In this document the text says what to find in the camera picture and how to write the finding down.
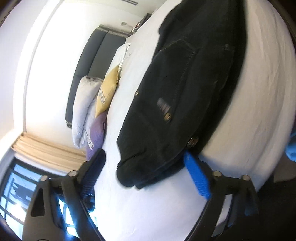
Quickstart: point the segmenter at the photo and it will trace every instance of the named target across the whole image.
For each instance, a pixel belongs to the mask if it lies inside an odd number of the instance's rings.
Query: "yellow cushion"
[[[119,65],[117,65],[105,76],[105,79],[99,89],[96,101],[96,117],[107,110],[111,104],[118,83],[118,68]]]

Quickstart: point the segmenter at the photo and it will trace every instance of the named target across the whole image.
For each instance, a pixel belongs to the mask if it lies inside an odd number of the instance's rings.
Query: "beige curtain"
[[[45,141],[23,133],[12,149],[42,166],[68,173],[86,161],[85,151]]]

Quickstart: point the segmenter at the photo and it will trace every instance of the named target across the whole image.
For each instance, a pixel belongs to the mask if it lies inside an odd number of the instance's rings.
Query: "purple cushion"
[[[108,110],[98,115],[91,125],[86,146],[86,159],[88,161],[99,148],[102,148],[104,143],[105,129],[107,126],[107,113]]]

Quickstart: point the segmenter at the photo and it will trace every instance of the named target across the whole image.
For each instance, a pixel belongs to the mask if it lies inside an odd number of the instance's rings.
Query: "gold button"
[[[188,144],[187,144],[187,147],[188,148],[192,148],[192,147],[194,147],[196,144],[198,143],[198,137],[192,137],[190,140],[189,140],[189,142],[188,142]]]
[[[170,113],[167,113],[164,117],[164,120],[169,121],[170,119],[171,119],[171,115],[170,115]]]

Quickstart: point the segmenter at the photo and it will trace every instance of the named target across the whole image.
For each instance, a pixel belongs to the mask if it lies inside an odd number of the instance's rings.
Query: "air conditioning vent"
[[[137,6],[137,5],[138,5],[138,3],[137,3],[137,2],[135,2],[135,1],[132,1],[132,0],[121,0],[121,1],[124,1],[124,2],[130,3],[130,4],[133,4],[133,5],[135,5],[135,6]]]

